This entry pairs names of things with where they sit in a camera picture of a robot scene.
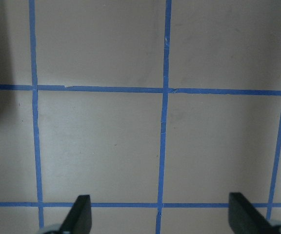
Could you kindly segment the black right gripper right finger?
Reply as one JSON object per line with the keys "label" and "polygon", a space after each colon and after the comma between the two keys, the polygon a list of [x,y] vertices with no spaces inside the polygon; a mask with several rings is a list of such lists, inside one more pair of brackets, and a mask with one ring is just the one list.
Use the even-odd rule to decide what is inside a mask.
{"label": "black right gripper right finger", "polygon": [[229,194],[228,223],[235,234],[274,234],[273,227],[242,193]]}

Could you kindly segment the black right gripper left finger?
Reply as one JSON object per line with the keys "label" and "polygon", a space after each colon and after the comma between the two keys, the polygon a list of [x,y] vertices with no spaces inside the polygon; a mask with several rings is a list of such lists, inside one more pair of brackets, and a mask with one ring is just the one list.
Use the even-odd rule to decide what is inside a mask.
{"label": "black right gripper left finger", "polygon": [[90,195],[79,195],[60,226],[59,234],[89,234],[92,228]]}

